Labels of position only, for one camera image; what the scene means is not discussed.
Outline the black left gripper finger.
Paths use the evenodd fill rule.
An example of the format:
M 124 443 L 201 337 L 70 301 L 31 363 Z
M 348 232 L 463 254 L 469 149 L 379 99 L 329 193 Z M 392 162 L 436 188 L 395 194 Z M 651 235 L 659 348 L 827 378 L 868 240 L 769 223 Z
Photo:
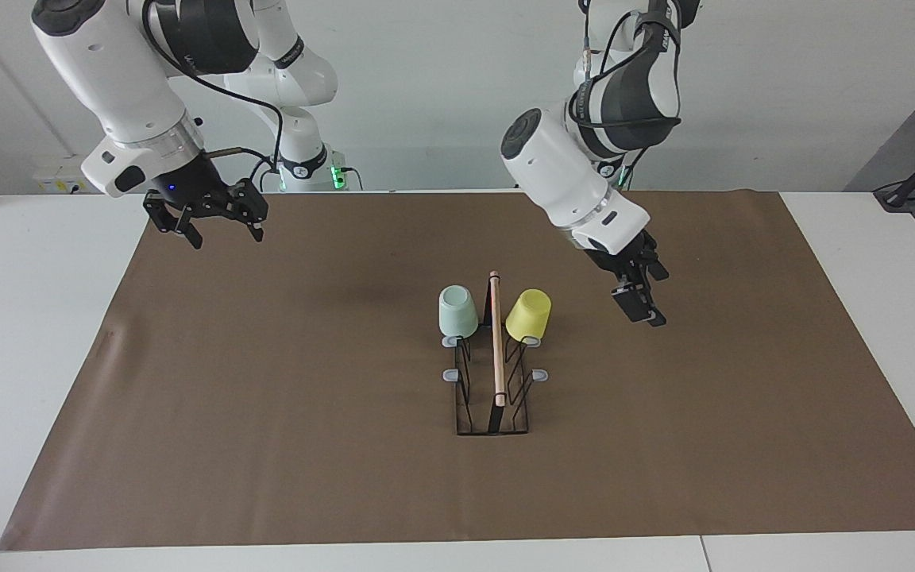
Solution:
M 665 265 L 662 264 L 660 257 L 658 257 L 658 244 L 656 239 L 650 234 L 643 234 L 642 239 L 642 249 L 640 250 L 640 260 L 642 263 L 640 264 L 642 264 L 647 271 L 647 274 L 649 274 L 654 281 L 667 280 L 670 276 L 670 272 L 666 269 Z
M 651 327 L 665 326 L 667 319 L 651 298 L 651 282 L 647 274 L 617 276 L 612 298 L 632 323 L 647 323 Z

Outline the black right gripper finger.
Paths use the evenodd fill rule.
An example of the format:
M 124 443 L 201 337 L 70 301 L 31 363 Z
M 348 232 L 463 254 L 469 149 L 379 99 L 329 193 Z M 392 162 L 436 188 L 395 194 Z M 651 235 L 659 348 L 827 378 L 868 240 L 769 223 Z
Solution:
M 230 210 L 235 213 L 235 220 L 247 225 L 255 242 L 264 240 L 264 221 L 268 218 L 268 202 L 258 191 L 251 179 L 240 179 L 229 186 L 226 191 L 230 198 Z
M 168 204 L 162 198 L 144 198 L 143 209 L 160 232 L 174 233 L 185 238 L 192 249 L 201 249 L 203 246 L 203 236 L 192 223 L 194 217 L 189 207 L 185 207 L 176 217 L 168 210 Z

